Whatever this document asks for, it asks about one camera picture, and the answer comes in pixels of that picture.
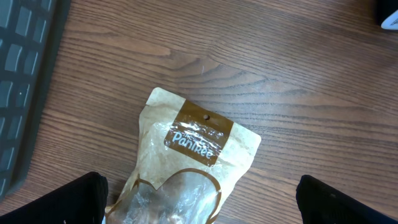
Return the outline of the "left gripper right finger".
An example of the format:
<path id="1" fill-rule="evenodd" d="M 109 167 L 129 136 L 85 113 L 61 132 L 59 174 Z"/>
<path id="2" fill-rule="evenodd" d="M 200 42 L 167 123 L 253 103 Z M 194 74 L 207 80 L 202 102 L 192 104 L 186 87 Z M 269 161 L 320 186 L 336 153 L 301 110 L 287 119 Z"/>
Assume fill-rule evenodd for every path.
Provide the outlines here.
<path id="1" fill-rule="evenodd" d="M 397 224 L 311 175 L 301 177 L 296 201 L 303 224 Z"/>

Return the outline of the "grey plastic mesh basket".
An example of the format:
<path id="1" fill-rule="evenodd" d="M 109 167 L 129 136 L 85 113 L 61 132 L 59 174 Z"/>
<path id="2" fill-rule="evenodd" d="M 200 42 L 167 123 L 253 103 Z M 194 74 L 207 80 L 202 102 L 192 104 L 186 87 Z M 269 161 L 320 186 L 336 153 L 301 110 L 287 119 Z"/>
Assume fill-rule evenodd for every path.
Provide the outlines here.
<path id="1" fill-rule="evenodd" d="M 71 0 L 1 0 L 1 198 L 24 183 Z"/>

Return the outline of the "brown snack packet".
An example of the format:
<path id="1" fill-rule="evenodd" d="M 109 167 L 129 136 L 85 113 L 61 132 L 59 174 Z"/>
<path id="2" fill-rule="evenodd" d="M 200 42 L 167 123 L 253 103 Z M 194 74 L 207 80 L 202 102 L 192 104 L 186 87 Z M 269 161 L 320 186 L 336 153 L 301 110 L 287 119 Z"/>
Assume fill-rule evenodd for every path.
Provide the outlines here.
<path id="1" fill-rule="evenodd" d="M 105 223 L 213 223 L 260 135 L 162 88 L 139 115 L 134 171 Z"/>

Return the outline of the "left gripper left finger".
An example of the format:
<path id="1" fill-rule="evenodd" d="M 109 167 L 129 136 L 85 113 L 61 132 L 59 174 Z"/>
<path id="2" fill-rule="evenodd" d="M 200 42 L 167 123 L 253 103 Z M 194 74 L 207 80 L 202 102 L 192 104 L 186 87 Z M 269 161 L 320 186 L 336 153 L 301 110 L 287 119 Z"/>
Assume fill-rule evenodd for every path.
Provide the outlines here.
<path id="1" fill-rule="evenodd" d="M 102 224 L 108 181 L 89 172 L 21 208 L 1 216 L 1 224 Z"/>

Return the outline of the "white barcode scanner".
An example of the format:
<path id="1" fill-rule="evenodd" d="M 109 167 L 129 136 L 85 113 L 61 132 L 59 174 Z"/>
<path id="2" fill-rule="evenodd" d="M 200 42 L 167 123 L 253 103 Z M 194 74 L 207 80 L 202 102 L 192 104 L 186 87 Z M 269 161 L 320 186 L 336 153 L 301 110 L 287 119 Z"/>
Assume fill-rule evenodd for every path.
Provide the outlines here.
<path id="1" fill-rule="evenodd" d="M 398 30 L 398 10 L 390 13 L 381 23 L 385 30 Z"/>

